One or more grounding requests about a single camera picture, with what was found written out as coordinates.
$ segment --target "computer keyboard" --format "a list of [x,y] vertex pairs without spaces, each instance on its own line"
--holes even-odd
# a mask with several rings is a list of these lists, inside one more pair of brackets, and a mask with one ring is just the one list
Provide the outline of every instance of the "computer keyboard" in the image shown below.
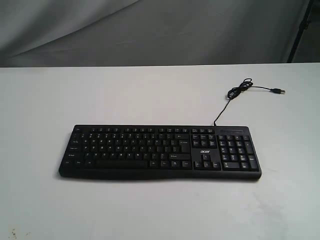
[[76,125],[59,173],[110,180],[258,179],[246,126]]

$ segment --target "white table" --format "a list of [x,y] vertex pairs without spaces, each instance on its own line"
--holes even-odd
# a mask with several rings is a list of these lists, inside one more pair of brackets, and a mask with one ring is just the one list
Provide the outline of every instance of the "white table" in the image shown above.
[[[320,63],[0,69],[0,239],[315,240]],[[59,177],[75,124],[248,126],[257,182]]]

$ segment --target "keyboard cable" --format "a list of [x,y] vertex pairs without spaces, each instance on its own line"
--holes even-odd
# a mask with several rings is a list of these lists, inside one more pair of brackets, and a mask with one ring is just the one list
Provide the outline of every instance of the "keyboard cable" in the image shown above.
[[239,86],[233,87],[231,90],[228,91],[228,93],[226,95],[228,102],[226,103],[226,105],[224,106],[222,111],[219,113],[219,115],[214,120],[214,122],[213,122],[214,126],[217,126],[216,121],[221,116],[221,114],[226,110],[226,108],[229,105],[229,103],[231,102],[231,100],[235,99],[242,92],[247,91],[249,88],[266,89],[274,94],[285,94],[286,93],[285,90],[282,90],[280,88],[267,88],[264,86],[253,86],[253,84],[254,83],[252,82],[252,78],[246,78],[245,80],[243,80],[243,82]]

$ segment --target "gray backdrop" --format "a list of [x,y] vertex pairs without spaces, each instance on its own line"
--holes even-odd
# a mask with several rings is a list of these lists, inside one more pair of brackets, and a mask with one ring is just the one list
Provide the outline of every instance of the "gray backdrop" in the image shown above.
[[46,0],[41,6],[36,0],[5,1],[0,18],[1,65],[282,63],[308,4],[307,0],[136,1]]

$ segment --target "spacebar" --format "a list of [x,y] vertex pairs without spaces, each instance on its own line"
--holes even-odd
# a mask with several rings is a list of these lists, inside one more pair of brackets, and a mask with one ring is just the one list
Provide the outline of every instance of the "spacebar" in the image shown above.
[[98,160],[96,166],[105,169],[146,169],[148,163],[143,160]]

